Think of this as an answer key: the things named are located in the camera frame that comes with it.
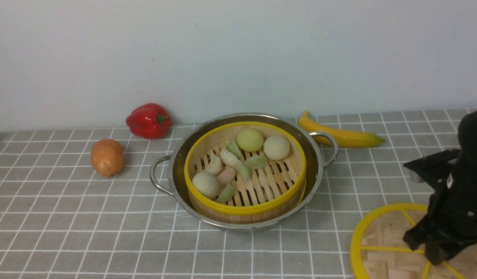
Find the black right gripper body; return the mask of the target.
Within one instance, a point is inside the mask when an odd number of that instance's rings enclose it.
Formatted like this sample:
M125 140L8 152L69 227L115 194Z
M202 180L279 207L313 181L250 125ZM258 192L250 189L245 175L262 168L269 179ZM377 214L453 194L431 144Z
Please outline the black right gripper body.
M457 138L460 155L450 175L433 189L426 214L402 238L412 251L424 245L432 265L477 244L477 111L462 118Z

